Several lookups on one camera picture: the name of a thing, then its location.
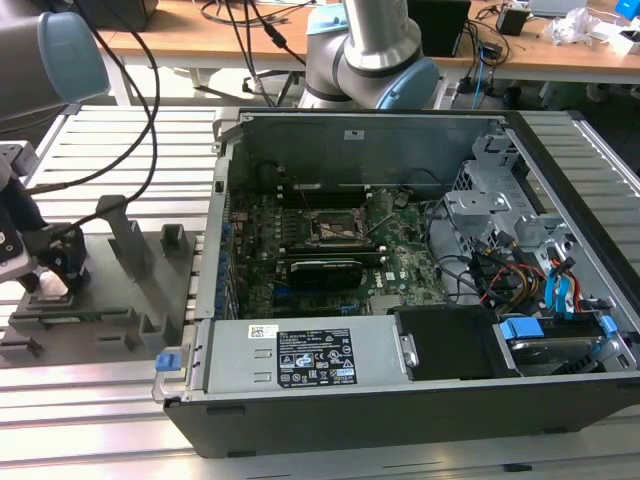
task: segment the blue latch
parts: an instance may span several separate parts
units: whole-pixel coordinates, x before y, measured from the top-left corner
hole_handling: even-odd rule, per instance
[[[609,315],[602,316],[600,325],[602,325],[604,332],[607,334],[607,338],[618,331],[618,325],[616,325],[616,322]]]
[[[500,330],[505,340],[544,337],[540,322],[535,317],[508,318],[500,324]]]
[[[179,353],[161,353],[156,357],[156,372],[177,372],[182,368]]]

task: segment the motherboard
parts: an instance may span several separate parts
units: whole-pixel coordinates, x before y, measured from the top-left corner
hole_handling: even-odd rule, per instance
[[[386,188],[232,196],[239,318],[384,315],[443,303],[424,242],[427,204]]]

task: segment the gray robot arm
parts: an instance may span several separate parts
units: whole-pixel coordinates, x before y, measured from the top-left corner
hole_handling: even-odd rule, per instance
[[[316,8],[307,29],[301,108],[423,108],[440,73],[422,54],[406,0],[344,0]]]
[[[0,120],[86,100],[109,89],[89,28],[75,13],[0,0]]]

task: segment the barcode sticker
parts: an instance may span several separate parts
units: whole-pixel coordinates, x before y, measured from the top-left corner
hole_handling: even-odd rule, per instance
[[[276,338],[278,325],[249,325],[249,338]]]

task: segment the white sticker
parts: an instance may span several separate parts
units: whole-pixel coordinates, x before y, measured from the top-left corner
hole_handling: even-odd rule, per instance
[[[364,130],[345,130],[345,140],[364,140]]]
[[[249,338],[276,338],[278,325],[249,325]]]

